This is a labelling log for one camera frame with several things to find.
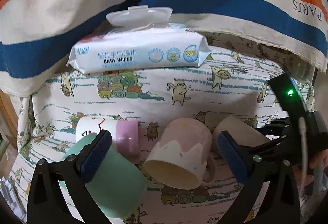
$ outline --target human hand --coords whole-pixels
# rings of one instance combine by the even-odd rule
[[[327,167],[328,165],[328,149],[319,152],[315,156],[313,156],[309,160],[309,168],[313,169],[316,168],[321,162],[323,161],[324,167]],[[302,170],[298,168],[297,165],[293,166],[293,171],[295,175],[295,179],[297,182],[297,185],[301,185],[301,179],[302,179]],[[313,181],[314,177],[312,175],[306,175],[305,183],[304,185],[309,185]]]

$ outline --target mug opening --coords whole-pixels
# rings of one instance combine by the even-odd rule
[[[199,179],[190,171],[168,162],[146,160],[144,167],[157,181],[173,188],[191,190],[200,185]]]

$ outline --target striped fabric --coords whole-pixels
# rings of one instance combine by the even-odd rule
[[[1,0],[0,88],[28,96],[109,12],[173,8],[172,22],[287,49],[327,69],[327,0]]]

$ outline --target mug handle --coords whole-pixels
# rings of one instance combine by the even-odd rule
[[[210,173],[210,178],[208,181],[201,181],[201,186],[209,186],[212,185],[214,180],[215,180],[215,175],[216,175],[216,164],[214,161],[214,153],[210,152],[208,157],[207,157],[207,165],[208,165],[208,171]]]

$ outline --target baby wipes package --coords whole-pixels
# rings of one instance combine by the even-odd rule
[[[206,38],[182,24],[168,23],[171,8],[129,7],[106,16],[106,35],[77,42],[68,64],[82,73],[123,69],[199,66],[210,53]]]

